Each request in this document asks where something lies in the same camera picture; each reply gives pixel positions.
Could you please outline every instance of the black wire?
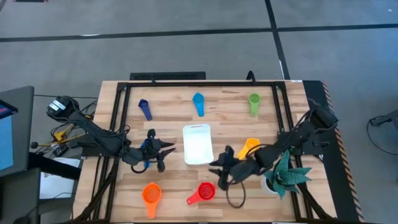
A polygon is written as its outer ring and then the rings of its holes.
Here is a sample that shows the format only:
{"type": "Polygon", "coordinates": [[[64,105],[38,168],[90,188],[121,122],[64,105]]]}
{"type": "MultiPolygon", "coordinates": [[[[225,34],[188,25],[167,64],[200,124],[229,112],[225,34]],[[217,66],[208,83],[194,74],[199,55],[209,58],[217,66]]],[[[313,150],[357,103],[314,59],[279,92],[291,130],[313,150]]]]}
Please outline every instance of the black wire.
{"type": "Polygon", "coordinates": [[[55,149],[51,152],[49,159],[51,159],[51,157],[54,155],[55,149]]]}
{"type": "Polygon", "coordinates": [[[141,174],[141,173],[145,172],[147,169],[148,169],[148,166],[145,166],[145,165],[144,165],[144,169],[143,169],[143,170],[137,171],[137,170],[134,169],[133,166],[131,166],[131,171],[132,171],[133,173],[135,173],[135,174],[141,174]]]}
{"type": "MultiPolygon", "coordinates": [[[[118,167],[117,166],[115,166],[115,164],[112,166],[112,168],[111,168],[111,171],[108,173],[108,176],[107,176],[107,178],[106,179],[108,179],[109,178],[109,181],[113,181],[113,178],[116,178],[116,176],[117,176],[117,170],[118,170],[118,167]]],[[[103,188],[105,187],[105,185],[106,185],[106,183],[103,183],[102,185],[100,185],[99,187],[98,187],[98,190],[97,190],[97,193],[96,194],[98,194],[98,192],[100,192],[100,191],[102,191],[103,190],[103,188]]],[[[91,201],[88,205],[87,205],[87,207],[84,209],[84,211],[83,211],[83,213],[82,214],[80,214],[78,217],[76,217],[76,218],[84,218],[84,219],[87,219],[89,216],[90,216],[90,213],[86,213],[85,211],[92,211],[93,209],[94,209],[94,207],[96,206],[96,203],[94,203],[94,201],[91,201]]]]}
{"type": "Polygon", "coordinates": [[[55,196],[55,197],[49,199],[48,201],[45,201],[45,202],[43,202],[43,203],[41,203],[41,204],[38,204],[37,206],[35,206],[34,208],[32,208],[32,210],[31,210],[30,212],[28,212],[28,213],[25,215],[25,217],[27,217],[28,215],[30,215],[30,214],[31,214],[36,208],[38,208],[39,206],[44,205],[45,203],[50,202],[50,201],[56,199],[58,196],[63,195],[63,194],[74,195],[75,193],[68,193],[68,192],[60,193],[60,194],[58,194],[57,196],[55,196]]]}
{"type": "Polygon", "coordinates": [[[85,106],[83,109],[81,109],[80,112],[83,112],[83,111],[85,110],[84,114],[85,114],[85,115],[88,115],[87,113],[88,113],[88,109],[90,108],[90,106],[96,105],[97,102],[98,102],[98,100],[95,100],[95,101],[91,102],[89,105],[87,105],[87,106],[85,106]]]}
{"type": "MultiPolygon", "coordinates": [[[[54,98],[57,97],[55,95],[43,95],[43,94],[35,94],[34,96],[54,97],[54,98]]],[[[98,97],[91,97],[91,96],[69,96],[69,97],[70,98],[76,98],[76,99],[98,99],[98,97]]]]}
{"type": "Polygon", "coordinates": [[[311,117],[311,114],[312,114],[312,110],[309,110],[309,111],[307,111],[307,112],[305,112],[305,113],[303,114],[303,116],[299,119],[299,121],[298,121],[298,122],[296,123],[296,125],[293,127],[293,130],[290,131],[289,136],[288,136],[287,139],[284,141],[284,143],[281,144],[281,146],[283,146],[284,144],[286,144],[286,143],[292,138],[294,132],[297,130],[297,128],[299,127],[299,125],[300,125],[300,123],[303,121],[303,119],[304,119],[304,118],[307,119],[307,118],[311,117]]]}
{"type": "Polygon", "coordinates": [[[386,151],[386,150],[382,149],[381,147],[379,147],[379,146],[373,141],[371,135],[369,134],[369,124],[371,123],[371,120],[376,119],[376,118],[380,118],[380,117],[381,117],[381,116],[377,116],[377,117],[374,117],[374,118],[372,118],[372,119],[370,119],[370,120],[368,121],[368,123],[367,123],[367,125],[366,125],[366,132],[367,132],[367,134],[368,134],[368,138],[369,138],[369,140],[371,141],[371,143],[372,143],[376,148],[380,149],[381,151],[383,151],[383,152],[385,152],[385,153],[387,153],[387,154],[390,154],[390,155],[393,155],[393,156],[398,156],[398,153],[389,152],[389,151],[386,151]]]}
{"type": "Polygon", "coordinates": [[[317,103],[313,98],[307,97],[309,101],[311,101],[315,106],[321,106],[321,104],[317,103]]]}
{"type": "Polygon", "coordinates": [[[244,188],[244,185],[243,185],[242,182],[235,182],[235,183],[234,183],[233,181],[234,181],[234,180],[229,181],[229,182],[228,182],[228,185],[226,186],[226,191],[225,191],[225,193],[226,193],[226,200],[228,201],[229,205],[232,206],[233,208],[241,208],[241,207],[244,205],[245,201],[246,201],[246,189],[244,188]],[[232,202],[230,201],[229,195],[228,195],[228,190],[229,190],[229,186],[234,185],[234,184],[238,184],[238,183],[240,183],[240,184],[242,185],[242,189],[243,189],[243,200],[242,200],[242,203],[241,203],[240,205],[236,206],[236,205],[232,204],[232,202]]]}
{"type": "MultiPolygon", "coordinates": [[[[51,118],[53,118],[54,120],[56,120],[56,121],[58,121],[58,122],[61,122],[61,123],[76,123],[76,124],[81,124],[81,123],[84,123],[83,121],[74,121],[74,120],[70,120],[70,119],[68,119],[68,118],[57,118],[57,117],[55,117],[54,115],[52,115],[52,114],[49,114],[49,116],[51,117],[51,118]]],[[[102,134],[102,133],[99,133],[98,131],[96,131],[95,129],[91,129],[93,132],[95,132],[96,134],[98,134],[99,136],[102,136],[102,137],[104,137],[104,138],[111,138],[111,137],[116,137],[116,136],[119,136],[119,135],[122,135],[122,134],[124,134],[124,132],[126,132],[126,131],[123,131],[123,132],[121,132],[120,133],[120,128],[116,131],[116,134],[111,134],[111,135],[108,135],[108,134],[102,134]]]]}
{"type": "Polygon", "coordinates": [[[39,153],[43,152],[45,154],[45,153],[49,152],[48,151],[49,148],[51,148],[51,146],[43,146],[43,147],[40,147],[40,149],[36,150],[34,153],[39,154],[39,153]]]}
{"type": "Polygon", "coordinates": [[[249,156],[251,156],[254,152],[252,152],[252,153],[250,153],[250,152],[255,150],[256,148],[258,148],[260,146],[271,146],[271,145],[270,144],[258,144],[257,146],[253,146],[251,149],[248,150],[248,152],[246,153],[245,157],[248,158],[249,156]]]}

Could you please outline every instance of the artificial plant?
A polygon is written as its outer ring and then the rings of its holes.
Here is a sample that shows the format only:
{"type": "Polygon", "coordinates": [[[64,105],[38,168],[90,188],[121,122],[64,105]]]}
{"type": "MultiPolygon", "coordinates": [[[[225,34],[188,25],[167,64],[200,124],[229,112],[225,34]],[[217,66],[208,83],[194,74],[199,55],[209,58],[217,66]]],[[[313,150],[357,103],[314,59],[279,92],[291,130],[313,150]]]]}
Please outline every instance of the artificial plant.
{"type": "Polygon", "coordinates": [[[282,158],[275,165],[274,170],[264,173],[274,191],[279,194],[280,199],[285,195],[286,190],[299,194],[299,190],[297,190],[295,185],[311,180],[305,176],[305,174],[310,172],[311,167],[289,169],[289,158],[289,150],[286,150],[282,158]]]}

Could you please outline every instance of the white pot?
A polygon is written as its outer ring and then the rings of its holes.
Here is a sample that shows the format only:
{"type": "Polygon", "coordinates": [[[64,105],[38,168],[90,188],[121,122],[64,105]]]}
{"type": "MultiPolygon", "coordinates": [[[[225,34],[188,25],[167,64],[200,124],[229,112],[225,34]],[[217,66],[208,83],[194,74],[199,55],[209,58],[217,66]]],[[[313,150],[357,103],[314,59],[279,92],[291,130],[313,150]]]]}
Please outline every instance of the white pot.
{"type": "Polygon", "coordinates": [[[264,175],[262,175],[262,177],[261,177],[261,188],[262,188],[263,190],[265,190],[266,192],[269,192],[269,193],[271,193],[271,194],[278,194],[277,192],[271,190],[271,189],[268,187],[266,181],[267,181],[267,177],[265,177],[264,175]]]}

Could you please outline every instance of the white paper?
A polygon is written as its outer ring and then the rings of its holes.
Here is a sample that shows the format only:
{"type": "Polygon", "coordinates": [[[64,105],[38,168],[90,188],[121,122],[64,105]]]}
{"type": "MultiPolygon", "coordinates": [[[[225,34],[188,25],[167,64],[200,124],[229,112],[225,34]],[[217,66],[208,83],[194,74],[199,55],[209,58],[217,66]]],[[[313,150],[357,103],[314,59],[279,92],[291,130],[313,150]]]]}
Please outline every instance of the white paper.
{"type": "MultiPolygon", "coordinates": [[[[79,159],[57,157],[55,161],[78,167],[79,159]]],[[[72,193],[74,180],[42,172],[40,174],[40,199],[50,199],[60,193],[72,193]]],[[[71,194],[61,194],[57,198],[68,198],[71,194]]]]}

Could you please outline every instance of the aluminum frame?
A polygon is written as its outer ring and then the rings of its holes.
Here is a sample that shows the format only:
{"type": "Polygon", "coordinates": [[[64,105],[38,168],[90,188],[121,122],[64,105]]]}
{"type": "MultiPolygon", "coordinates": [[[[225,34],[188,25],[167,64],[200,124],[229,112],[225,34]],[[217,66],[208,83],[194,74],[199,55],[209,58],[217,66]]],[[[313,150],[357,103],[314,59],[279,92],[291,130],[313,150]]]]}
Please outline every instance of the aluminum frame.
{"type": "MultiPolygon", "coordinates": [[[[131,95],[131,88],[134,87],[170,87],[170,86],[269,86],[271,87],[272,90],[272,95],[274,98],[274,104],[275,104],[275,112],[278,120],[278,126],[279,126],[279,131],[283,132],[285,131],[284,128],[284,123],[283,123],[283,118],[282,118],[282,111],[280,108],[279,104],[279,97],[278,97],[278,89],[282,92],[282,98],[284,101],[284,107],[286,110],[286,115],[287,115],[287,121],[289,124],[289,130],[293,130],[294,124],[293,124],[293,119],[292,119],[292,114],[290,112],[290,105],[289,105],[289,99],[287,97],[287,92],[286,92],[286,85],[285,82],[281,81],[274,81],[274,82],[263,82],[259,81],[257,82],[255,79],[252,79],[251,81],[241,81],[241,82],[142,82],[142,83],[129,83],[129,82],[119,82],[117,85],[117,90],[116,90],[116,96],[115,96],[115,101],[114,101],[114,106],[113,106],[113,112],[112,112],[112,117],[111,117],[111,124],[110,124],[110,129],[114,130],[115,124],[116,124],[116,117],[118,114],[118,108],[120,104],[120,97],[121,97],[121,92],[125,91],[124,95],[124,102],[123,102],[123,109],[122,109],[122,114],[121,114],[121,123],[120,123],[120,130],[124,131],[124,127],[126,124],[126,118],[127,118],[127,109],[129,105],[129,99],[131,95]]],[[[296,160],[296,165],[297,167],[302,167],[302,161],[300,156],[295,157],[296,160]]],[[[103,169],[105,170],[108,169],[108,163],[109,163],[109,158],[105,157],[104,162],[103,162],[103,169]]],[[[113,165],[118,165],[119,160],[115,160],[113,165]]],[[[101,179],[105,179],[105,172],[101,172],[100,176],[100,185],[103,184],[101,183],[101,179]]],[[[114,198],[114,190],[116,186],[116,179],[114,179],[110,186],[109,186],[109,194],[108,194],[108,201],[106,205],[106,210],[105,210],[105,219],[110,220],[111,218],[111,211],[113,207],[113,198],[114,198]]],[[[293,209],[294,209],[294,214],[295,214],[295,219],[298,220],[301,217],[300,214],[300,206],[297,198],[297,194],[295,192],[291,192],[292,194],[292,203],[293,203],[293,209]]],[[[305,210],[307,213],[308,218],[313,218],[312,215],[312,209],[307,202],[306,199],[304,199],[305,202],[305,210]]],[[[99,215],[99,210],[101,206],[101,201],[96,206],[95,214],[94,214],[94,219],[98,219],[99,215]]]]}

